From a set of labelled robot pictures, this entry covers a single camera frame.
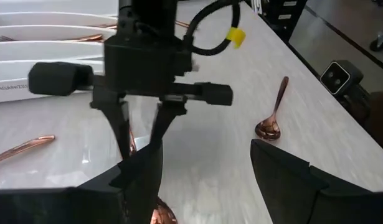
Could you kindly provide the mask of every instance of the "marble surface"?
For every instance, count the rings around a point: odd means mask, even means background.
[[[190,21],[207,4],[181,2],[178,20]],[[205,19],[195,44],[217,45],[230,18],[226,8]],[[249,150],[253,129],[272,112],[285,75],[290,83],[278,111],[282,137],[273,144],[361,187],[383,190],[383,150],[376,142],[244,3],[240,27],[247,33],[241,48],[229,47],[214,57],[196,55],[199,72],[177,79],[229,84],[234,91],[232,106],[188,102],[188,113],[176,118],[164,137],[159,196],[179,222],[272,223]],[[178,36],[184,32],[176,31]],[[41,134],[56,134],[57,140],[2,162],[0,172],[17,174],[17,182],[0,181],[0,188],[78,185],[115,164],[119,154],[113,134],[101,112],[89,109],[90,98],[79,94],[1,103],[0,149]],[[130,96],[128,101],[136,137],[149,134],[157,100]],[[50,169],[38,169],[47,162]]]

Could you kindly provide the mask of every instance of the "yellow cable clip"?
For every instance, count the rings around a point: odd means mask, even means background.
[[[226,39],[234,42],[234,48],[237,49],[241,46],[245,36],[245,32],[242,29],[231,27],[229,33],[227,33]]]

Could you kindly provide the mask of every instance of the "robotic arm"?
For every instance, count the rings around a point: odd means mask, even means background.
[[[118,30],[104,42],[105,75],[71,63],[37,63],[29,72],[35,94],[67,96],[93,91],[92,108],[109,121],[123,160],[78,187],[66,189],[0,190],[0,223],[150,223],[162,177],[162,138],[172,120],[186,114],[187,100],[231,105],[228,85],[175,83],[193,68],[192,53],[215,55],[193,46],[198,23],[214,11],[232,6],[232,27],[240,18],[240,0],[219,0],[201,10],[179,39],[174,35],[177,0],[120,1]],[[130,156],[126,95],[154,96],[160,102],[150,143]]]

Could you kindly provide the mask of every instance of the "gray floor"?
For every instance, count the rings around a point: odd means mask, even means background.
[[[371,0],[309,0],[307,5],[367,50],[377,31],[383,29],[383,7]],[[306,10],[290,44],[318,73],[322,73],[332,60],[346,59],[363,72],[361,85],[368,92],[383,91],[383,69]],[[383,52],[372,54],[383,62]]]

